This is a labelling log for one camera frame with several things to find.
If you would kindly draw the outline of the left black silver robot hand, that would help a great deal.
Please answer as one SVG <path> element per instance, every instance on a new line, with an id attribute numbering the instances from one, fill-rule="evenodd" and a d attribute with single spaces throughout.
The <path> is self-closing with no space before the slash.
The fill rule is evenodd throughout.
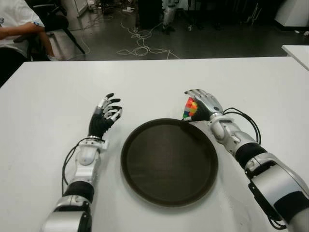
<path id="1" fill-rule="evenodd" d="M 114 93 L 109 93 L 103 97 L 94 109 L 89 127 L 88 136 L 102 138 L 112 125 L 121 117 L 123 108 L 115 103 L 121 99 L 114 98 Z"/>

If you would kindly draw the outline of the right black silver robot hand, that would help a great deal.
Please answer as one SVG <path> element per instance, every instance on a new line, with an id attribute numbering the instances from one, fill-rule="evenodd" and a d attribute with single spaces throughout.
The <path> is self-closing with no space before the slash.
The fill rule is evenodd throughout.
<path id="1" fill-rule="evenodd" d="M 187 117 L 187 121 L 210 121 L 213 117 L 222 116 L 223 108 L 217 99 L 202 89 L 191 89 L 185 92 L 197 104 L 197 111 Z"/>

